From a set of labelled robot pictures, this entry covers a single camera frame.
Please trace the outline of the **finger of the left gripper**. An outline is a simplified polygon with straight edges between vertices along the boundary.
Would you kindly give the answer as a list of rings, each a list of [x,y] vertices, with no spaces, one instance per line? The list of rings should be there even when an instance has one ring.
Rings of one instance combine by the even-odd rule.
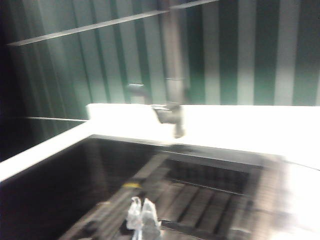
[[[156,205],[148,198],[144,199],[142,210],[140,213],[141,228],[140,239],[141,240],[161,240],[161,222],[158,221],[158,215]]]
[[[126,228],[128,230],[139,230],[142,226],[142,201],[138,196],[131,198],[131,204],[127,211]]]

